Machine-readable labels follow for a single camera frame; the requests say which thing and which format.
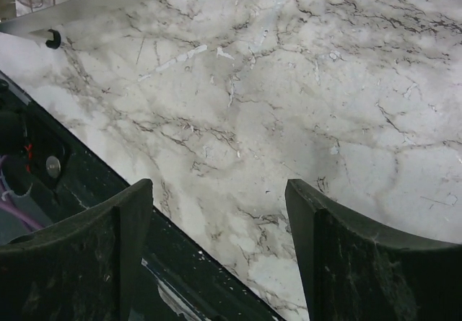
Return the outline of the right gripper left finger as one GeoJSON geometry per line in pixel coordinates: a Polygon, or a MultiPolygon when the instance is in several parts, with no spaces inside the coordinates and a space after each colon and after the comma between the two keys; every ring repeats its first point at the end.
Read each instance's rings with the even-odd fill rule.
{"type": "Polygon", "coordinates": [[[2,320],[127,320],[152,181],[1,246],[2,320]]]}

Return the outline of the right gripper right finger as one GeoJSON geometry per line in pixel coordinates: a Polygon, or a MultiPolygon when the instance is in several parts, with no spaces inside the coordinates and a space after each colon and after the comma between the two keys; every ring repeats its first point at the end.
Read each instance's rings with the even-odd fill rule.
{"type": "Polygon", "coordinates": [[[312,320],[459,320],[461,246],[381,224],[299,179],[285,189],[312,320]]]}

